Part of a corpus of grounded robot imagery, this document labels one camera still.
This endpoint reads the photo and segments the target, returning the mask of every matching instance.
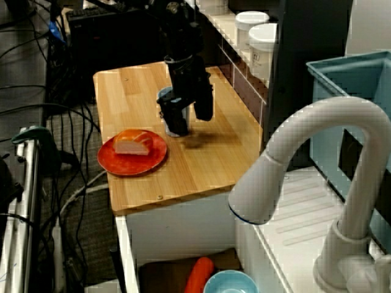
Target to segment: red plate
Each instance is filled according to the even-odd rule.
[[[117,154],[114,151],[114,137],[112,137],[104,143],[98,152],[99,164],[107,172],[120,176],[138,175],[155,168],[164,160],[167,153],[167,144],[156,133],[148,132],[153,139],[153,148],[148,156]]]

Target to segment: carrot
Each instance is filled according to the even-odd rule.
[[[203,288],[214,270],[213,262],[206,257],[200,258],[194,265],[185,293],[203,293]]]

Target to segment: wooden cutting board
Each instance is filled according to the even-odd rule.
[[[191,133],[170,137],[156,103],[170,84],[164,63],[102,71],[94,76],[102,141],[128,128],[153,131],[167,143],[167,159],[153,173],[108,174],[111,206],[126,215],[230,190],[259,157],[262,129],[217,67],[207,69],[214,89],[214,117],[196,119]]]

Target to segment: blue bin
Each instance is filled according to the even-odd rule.
[[[374,102],[391,118],[391,52],[339,57],[309,62],[307,66],[314,77],[313,102],[333,96],[358,96]],[[344,198],[351,184],[338,167],[345,130],[364,144],[365,136],[359,128],[338,126],[313,136],[310,147],[310,157]],[[387,169],[391,171],[391,158]],[[371,229],[378,241],[390,252],[391,226],[376,210]]]
[[[339,57],[307,63],[315,78],[313,101],[358,96],[381,106],[391,117],[391,52]]]

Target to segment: white jar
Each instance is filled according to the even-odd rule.
[[[198,0],[200,12],[204,15],[224,15],[228,13],[228,0]]]
[[[249,31],[254,26],[267,23],[269,15],[264,12],[246,11],[235,17],[235,45],[239,49],[248,49]]]
[[[276,33],[276,23],[261,24],[249,31],[250,72],[256,78],[266,81],[270,78]]]

